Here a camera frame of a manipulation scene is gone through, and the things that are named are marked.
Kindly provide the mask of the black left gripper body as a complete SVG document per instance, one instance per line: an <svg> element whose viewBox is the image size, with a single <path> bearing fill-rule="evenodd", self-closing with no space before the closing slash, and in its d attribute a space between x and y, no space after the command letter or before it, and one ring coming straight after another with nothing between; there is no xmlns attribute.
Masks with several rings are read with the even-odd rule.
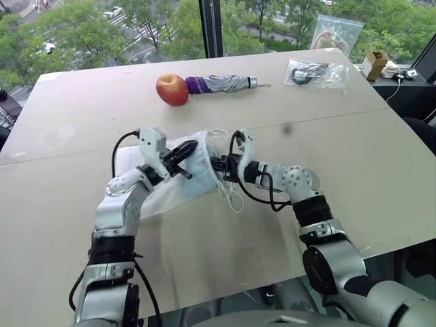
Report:
<svg viewBox="0 0 436 327"><path fill-rule="evenodd" d="M180 174L184 176L187 180L190 180L192 178L192 174L186 171L181 166L172 166L172 154L171 152L166 153L164 155L160 156L161 162L166 168L166 170L170 173L171 177L176 176L177 174Z"/></svg>

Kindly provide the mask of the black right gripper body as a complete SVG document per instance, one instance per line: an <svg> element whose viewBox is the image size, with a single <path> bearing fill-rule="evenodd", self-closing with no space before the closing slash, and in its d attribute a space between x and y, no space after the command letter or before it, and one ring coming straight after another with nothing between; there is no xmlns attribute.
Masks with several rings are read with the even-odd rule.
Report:
<svg viewBox="0 0 436 327"><path fill-rule="evenodd" d="M242 155L233 154L230 157L222 155L216 158L216 172L222 175L224 181L243 181L238 173L238 165Z"/></svg>

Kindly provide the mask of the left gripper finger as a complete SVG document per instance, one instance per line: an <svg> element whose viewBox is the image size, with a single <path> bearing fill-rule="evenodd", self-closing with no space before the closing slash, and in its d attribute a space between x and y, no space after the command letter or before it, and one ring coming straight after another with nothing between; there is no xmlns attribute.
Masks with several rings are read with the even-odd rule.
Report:
<svg viewBox="0 0 436 327"><path fill-rule="evenodd" d="M188 158L198 145L197 140L186 140L171 150L172 158Z"/></svg>
<svg viewBox="0 0 436 327"><path fill-rule="evenodd" d="M196 147L196 144L181 144L172 149L172 166L178 166L182 161L190 157Z"/></svg>

